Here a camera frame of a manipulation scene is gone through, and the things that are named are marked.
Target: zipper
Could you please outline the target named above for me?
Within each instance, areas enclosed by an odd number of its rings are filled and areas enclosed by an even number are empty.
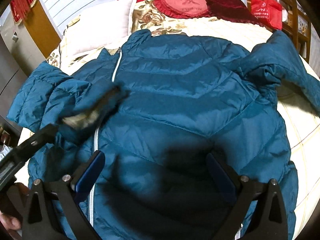
[[[119,58],[118,58],[118,62],[117,62],[117,65],[116,65],[116,68],[113,72],[113,75],[112,75],[112,82],[115,81],[115,77],[116,77],[116,72],[119,68],[119,65],[120,65],[120,61],[121,61],[121,58],[122,58],[122,50],[121,50],[121,47],[118,49],[119,51]],[[99,137],[99,128],[100,128],[100,125],[98,125],[98,127],[96,128],[96,131],[94,132],[94,137],[93,137],[93,152],[97,151],[98,148],[99,148],[99,145],[98,145],[98,137]],[[94,211],[94,189],[96,187],[96,184],[93,184],[93,187],[92,189],[90,190],[90,194],[89,194],[89,222],[91,224],[91,226],[93,227],[93,220],[94,220],[94,217],[93,217],[93,211]]]

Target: red pillow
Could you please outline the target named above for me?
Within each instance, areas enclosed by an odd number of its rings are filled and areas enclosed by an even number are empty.
[[[241,0],[206,0],[210,16],[235,22],[252,23],[263,27],[254,17]]]
[[[154,0],[163,14],[176,19],[210,17],[205,0]]]

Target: red tassel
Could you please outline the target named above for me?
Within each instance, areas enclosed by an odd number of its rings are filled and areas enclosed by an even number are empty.
[[[13,0],[15,4],[15,10],[17,12],[17,15],[22,20],[25,20],[27,18],[28,13],[30,12],[30,6],[28,4],[27,0]]]

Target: bed sheet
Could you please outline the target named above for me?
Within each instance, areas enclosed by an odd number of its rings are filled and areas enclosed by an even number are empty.
[[[76,17],[67,26],[72,28],[80,20]],[[216,17],[199,19],[173,19],[163,15],[153,5],[153,0],[139,2],[133,14],[132,32],[149,29],[153,36],[165,34],[180,34],[188,36],[212,36],[223,38],[240,44],[247,50],[259,43],[264,43],[271,36],[271,32],[258,25],[232,23],[218,20]],[[114,54],[123,41],[117,41],[106,47]],[[48,58],[48,63],[59,67],[63,72],[71,75],[86,62],[97,58],[102,48],[87,52],[81,58],[68,57],[68,43],[65,38]],[[307,72],[319,80],[308,63],[303,60]],[[298,170],[299,191],[295,213],[297,216],[294,237],[301,232],[320,198],[320,155],[318,142],[320,141],[320,118],[316,115],[309,101],[302,95],[300,89],[291,83],[283,83],[278,88],[277,110],[283,117],[287,136],[291,146],[291,160]],[[20,142],[32,135],[28,129],[23,129]]]

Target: silver bolt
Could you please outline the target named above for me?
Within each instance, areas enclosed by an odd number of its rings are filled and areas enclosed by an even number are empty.
[[[242,182],[248,182],[248,181],[249,181],[249,177],[246,176],[246,175],[242,175],[242,176],[240,177],[240,180],[241,180]]]
[[[62,177],[62,180],[63,180],[63,181],[69,181],[70,179],[71,179],[71,176],[70,176],[69,174],[64,175],[64,176]]]
[[[33,182],[33,184],[34,184],[34,185],[39,185],[39,184],[40,184],[40,182],[41,182],[41,180],[40,180],[40,179],[35,179],[35,181]]]
[[[276,179],[271,179],[270,182],[273,186],[278,185],[278,181]]]

